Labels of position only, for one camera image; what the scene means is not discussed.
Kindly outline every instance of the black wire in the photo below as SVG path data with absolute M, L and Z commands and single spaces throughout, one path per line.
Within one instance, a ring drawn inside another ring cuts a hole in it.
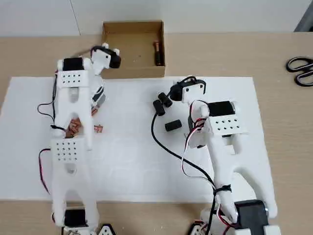
M 210 211 L 209 222 L 207 223 L 207 228 L 206 228 L 206 231 L 205 231 L 205 235 L 208 235 L 209 231 L 211 230 L 212 219 L 213 219 L 213 214 L 214 214 L 214 208 L 215 208 L 215 196 L 213 196 L 213 202 L 212 202 L 212 207 L 211 207 L 211 211 Z
M 55 101 L 55 96 L 56 96 L 56 85 L 57 85 L 57 75 L 55 75 L 55 78 L 54 78 L 54 84 L 53 84 L 53 90 L 52 90 L 52 101 L 49 102 L 49 103 L 41 103 L 37 106 L 37 111 L 38 113 L 42 114 L 42 115 L 45 115 L 45 116 L 49 116 L 51 119 L 52 119 L 52 122 L 54 123 L 54 119 L 55 119 L 55 107 L 54 107 L 54 101 Z M 45 106 L 45 105 L 52 105 L 52 111 L 53 111 L 53 116 L 50 115 L 50 114 L 46 114 L 46 113 L 43 113 L 39 110 L 39 108 L 41 106 Z
M 185 79 L 181 80 L 181 81 L 178 82 L 178 83 L 183 83 L 183 82 L 185 82 L 185 81 L 187 81 L 187 80 L 189 80 L 189 79 L 193 79 L 194 81 L 197 80 L 195 76 L 189 76 L 189 77 L 186 77 Z
M 152 119 L 152 123 L 151 123 L 151 134 L 153 139 L 155 140 L 155 142 L 161 147 L 163 148 L 166 152 L 170 153 L 171 155 L 177 157 L 178 159 L 182 159 L 182 157 L 174 152 L 172 152 L 171 150 L 169 150 L 167 147 L 165 147 L 163 144 L 161 144 L 160 141 L 157 140 L 155 133 L 154 133 L 154 125 L 155 125 L 155 121 L 156 121 L 156 117 L 157 114 L 154 115 L 153 119 Z M 197 166 L 196 164 L 188 161 L 187 159 L 184 159 L 184 162 L 189 164 L 190 166 L 192 166 L 193 168 L 197 169 L 198 171 L 200 171 L 207 179 L 208 181 L 214 185 L 213 180 L 211 179 L 211 177 L 208 175 L 208 173 L 203 170 L 201 167 Z

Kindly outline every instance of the black cylindrical part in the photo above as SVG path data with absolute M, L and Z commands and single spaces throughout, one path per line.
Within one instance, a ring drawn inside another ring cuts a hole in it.
M 163 116 L 165 114 L 165 110 L 164 110 L 163 105 L 162 105 L 160 100 L 157 99 L 157 100 L 153 101 L 153 106 L 156 109 L 157 115 Z
M 159 98 L 159 100 L 161 100 L 162 104 L 164 104 L 166 108 L 170 107 L 173 104 L 173 102 L 170 100 L 169 97 L 166 96 L 164 92 L 160 93 L 157 97 Z
M 174 131 L 174 130 L 181 128 L 181 127 L 182 127 L 182 124 L 181 124 L 181 121 L 179 119 L 165 124 L 165 130 L 166 131 Z

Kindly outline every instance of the wire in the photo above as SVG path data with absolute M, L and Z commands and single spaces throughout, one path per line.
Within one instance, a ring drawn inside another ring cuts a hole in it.
M 189 107 L 189 116 L 190 116 L 190 118 L 191 118 L 191 120 L 192 120 L 193 123 L 195 123 L 195 122 L 197 122 L 197 121 L 194 121 L 194 120 L 192 119 L 192 107 L 193 107 L 193 104 L 194 104 L 195 102 L 197 102 L 197 101 L 202 102 L 202 103 L 204 103 L 204 104 L 207 105 L 207 102 L 205 102 L 205 101 L 203 101 L 203 100 L 200 100 L 200 99 L 196 99 L 196 100 L 194 100 L 194 101 L 191 102 L 190 107 Z
M 230 229 L 230 226 L 227 226 L 226 229 L 223 232 L 223 235 L 226 235 L 226 233 L 228 232 L 229 229 Z
M 161 144 L 160 141 L 158 141 L 158 139 L 155 136 L 154 133 L 154 125 L 155 125 L 155 121 L 156 121 L 156 117 L 157 117 L 157 113 L 153 116 L 152 122 L 151 122 L 151 135 L 153 137 L 153 139 L 155 140 L 155 142 L 161 147 L 163 148 L 166 152 L 168 152 L 169 154 L 173 155 L 174 157 L 178 158 L 178 159 L 182 159 L 182 157 L 174 152 L 172 152 L 171 150 L 169 150 L 167 147 L 165 147 L 163 144 Z M 198 171 L 200 171 L 207 179 L 208 181 L 214 185 L 213 180 L 211 179 L 211 177 L 208 175 L 208 173 L 203 170 L 201 167 L 197 166 L 196 164 L 184 159 L 183 160 L 185 163 L 189 164 L 190 166 L 192 166 L 193 168 L 197 169 Z
M 221 216 L 221 205 L 220 205 L 220 204 L 219 204 L 218 207 L 217 207 L 216 215 L 217 215 L 217 218 L 218 218 L 223 224 L 225 224 L 225 225 L 228 226 L 228 227 L 232 227 L 232 225 L 229 224 L 229 223 Z
M 41 164 L 41 153 L 42 152 L 45 152 L 45 151 L 50 151 L 51 149 L 50 148 L 44 148 L 42 149 L 40 152 L 39 152 L 39 155 L 38 155 L 38 162 L 39 162 L 39 173 L 40 173 L 40 180 L 41 180 L 41 183 L 43 184 L 45 190 L 47 191 L 47 193 L 50 194 L 49 190 L 48 190 L 48 187 L 47 185 L 45 184 L 45 180 L 44 180 L 44 176 L 43 176 L 43 166 Z
M 188 175 L 188 174 L 185 172 L 185 170 L 184 170 L 184 160 L 185 160 L 185 155 L 186 155 L 187 149 L 188 149 L 188 143 L 189 143 L 191 137 L 193 136 L 193 134 L 196 133 L 196 132 L 199 130 L 199 128 L 202 128 L 202 127 L 203 127 L 203 125 L 199 125 L 199 126 L 194 127 L 194 128 L 190 131 L 190 133 L 188 134 L 188 136 L 187 136 L 187 138 L 186 138 L 184 153 L 183 153 L 183 155 L 182 155 L 182 157 L 181 157 L 181 164 L 180 164 L 180 166 L 181 166 L 181 171 L 184 173 L 185 176 L 187 176 L 187 177 L 189 177 L 189 178 L 193 178 L 193 179 L 203 179 L 203 180 L 207 181 L 207 182 L 212 186 L 212 188 L 215 189 L 214 184 L 213 184 L 212 182 L 210 182 L 208 179 L 206 179 L 205 177 L 203 177 L 203 176 L 190 176 L 190 175 Z
M 205 235 L 209 235 L 209 232 L 211 230 L 214 208 L 215 208 L 215 197 L 213 197 L 212 207 L 211 207 L 210 216 L 209 216 L 209 222 L 207 223 L 207 229 L 205 231 Z
M 55 101 L 55 96 L 56 96 L 56 85 L 57 85 L 57 74 L 55 74 L 55 78 L 54 78 L 54 83 L 53 83 L 53 90 L 52 90 L 52 101 L 49 103 L 41 103 L 37 106 L 37 111 L 38 113 L 45 115 L 45 116 L 49 116 L 52 119 L 52 122 L 54 123 L 54 119 L 55 119 L 55 106 L 54 106 L 54 101 Z M 40 107 L 41 106 L 46 106 L 46 105 L 52 105 L 52 111 L 53 111 L 53 115 L 50 114 L 46 114 L 40 111 Z

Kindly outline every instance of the black plastic part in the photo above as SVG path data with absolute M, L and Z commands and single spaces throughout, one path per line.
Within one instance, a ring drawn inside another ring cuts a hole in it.
M 97 90 L 96 94 L 93 96 L 92 100 L 93 100 L 94 102 L 96 102 L 96 101 L 99 99 L 100 95 L 102 95 L 103 92 L 104 92 L 104 88 L 103 88 L 103 87 L 100 87 L 100 88 Z
M 166 96 L 164 92 L 160 93 L 157 97 L 159 98 L 159 100 L 161 100 L 162 104 L 164 104 L 166 108 L 169 108 L 172 106 L 173 102 L 171 101 L 169 97 Z
M 238 212 L 237 229 L 250 229 L 251 235 L 264 235 L 268 225 L 264 203 L 260 200 L 235 202 Z
M 155 52 L 155 63 L 156 66 L 161 66 L 161 53 L 159 51 Z
M 63 60 L 63 71 L 84 70 L 83 58 L 66 58 Z
M 203 225 L 203 223 L 194 222 L 194 223 L 190 226 L 190 228 L 189 228 L 187 234 L 188 234 L 188 235 L 191 235 L 191 232 L 192 232 L 192 230 L 194 229 L 194 227 L 195 227 L 195 226 L 199 226 L 199 225 Z
M 93 51 L 96 51 L 96 50 L 101 50 L 103 52 L 105 52 L 106 54 L 109 54 L 111 56 L 111 61 L 110 61 L 110 68 L 112 69 L 118 69 L 121 65 L 121 57 L 118 56 L 116 54 L 115 51 L 111 50 L 111 49 L 108 49 L 108 48 L 105 48 L 103 46 L 94 46 L 93 48 L 91 48 L 90 50 L 90 53 L 91 53 L 91 56 L 92 56 L 92 52 Z
M 170 90 L 170 98 L 174 101 L 181 101 L 182 100 L 182 89 L 184 87 L 189 87 L 195 84 L 202 84 L 203 94 L 205 94 L 206 90 L 206 82 L 200 79 L 191 79 L 190 81 L 185 82 L 178 82 L 177 84 L 173 85 Z
M 165 110 L 160 100 L 157 99 L 153 101 L 153 106 L 155 107 L 158 116 L 163 116 L 165 114 Z
M 181 124 L 181 121 L 179 119 L 165 124 L 165 130 L 166 131 L 174 131 L 174 130 L 179 129 L 181 127 L 182 127 L 182 124 Z
M 211 117 L 232 115 L 235 114 L 235 110 L 229 101 L 208 103 Z
M 112 234 L 113 234 L 113 235 L 116 235 L 116 233 L 115 233 L 115 231 L 114 231 L 114 229 L 113 229 L 113 227 L 112 227 L 111 224 L 103 224 L 103 225 L 101 226 L 101 228 L 100 228 L 99 231 L 101 231 L 101 229 L 102 229 L 104 226 L 108 226 L 108 227 L 110 228 Z
M 85 221 L 85 209 L 67 209 L 64 225 L 69 228 L 88 227 Z

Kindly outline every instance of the white foam board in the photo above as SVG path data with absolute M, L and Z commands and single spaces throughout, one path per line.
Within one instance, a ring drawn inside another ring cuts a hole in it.
M 90 165 L 97 200 L 131 202 L 211 202 L 212 189 L 202 180 L 189 179 L 180 171 L 180 161 L 161 149 L 152 139 L 152 102 L 158 92 L 167 92 L 174 80 L 106 80 L 106 102 L 94 117 L 102 124 L 95 134 Z M 209 102 L 236 100 L 246 127 L 254 136 L 256 152 L 265 152 L 264 134 L 251 77 L 204 77 L 205 99 Z M 49 147 L 51 119 L 37 113 L 39 103 L 51 100 L 52 77 L 11 79 L 0 115 L 0 199 L 51 200 L 41 185 L 38 153 Z M 44 109 L 51 113 L 51 108 Z M 188 132 L 188 106 L 175 102 L 155 124 L 157 138 L 181 154 Z M 183 127 L 166 132 L 164 124 L 180 119 Z M 213 177 L 206 148 L 190 149 L 187 159 Z M 51 188 L 51 154 L 42 154 L 44 178 Z M 190 175 L 199 172 L 188 167 Z M 255 198 L 252 188 L 235 174 L 234 200 Z M 67 200 L 78 199 L 70 193 Z

